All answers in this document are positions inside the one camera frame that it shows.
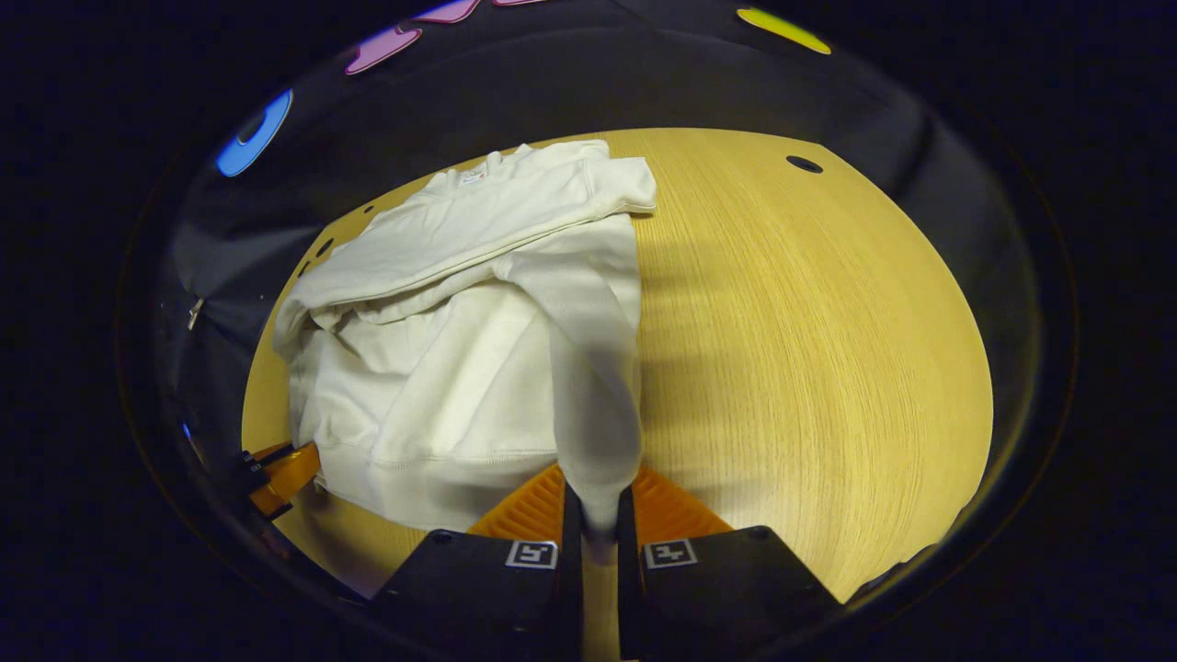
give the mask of white fabric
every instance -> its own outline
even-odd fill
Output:
[[[637,474],[645,159],[601,140],[439,173],[304,276],[278,311],[295,445],[319,482],[410,527],[464,530],[559,459],[612,529]]]

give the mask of clothing tag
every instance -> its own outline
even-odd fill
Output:
[[[458,183],[458,186],[473,184],[484,178],[486,178],[486,161],[483,161],[478,164],[478,166],[461,173],[461,181]]]

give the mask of round wooden tabletop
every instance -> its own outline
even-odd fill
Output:
[[[939,541],[977,490],[993,398],[964,294],[903,211],[820,145],[776,135],[643,128],[534,146],[580,138],[645,157],[658,183],[658,211],[633,219],[645,462],[733,527],[772,527],[840,601]],[[327,239],[353,239],[431,176],[328,225],[278,302],[330,258],[315,254]],[[272,325],[246,450],[290,439]],[[424,536],[313,488],[275,524],[365,595]],[[614,569],[586,567],[587,658],[617,660],[611,582]]]

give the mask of white sweatshirt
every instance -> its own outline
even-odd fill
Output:
[[[439,173],[304,276],[274,349],[294,444],[331,492],[464,530],[559,459],[610,532],[637,474],[637,247],[645,159],[603,140],[520,146]]]

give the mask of blue light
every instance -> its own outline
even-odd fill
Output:
[[[221,171],[221,174],[225,177],[241,174],[245,168],[250,167],[250,164],[261,155],[262,150],[270,145],[270,141],[278,133],[278,128],[282,125],[282,120],[286,119],[293,99],[294,91],[287,90],[271,101],[266,106],[266,118],[261,121],[261,126],[247,141],[241,143],[237,135],[230,138],[228,145],[225,145],[220,155],[217,157],[217,168]]]

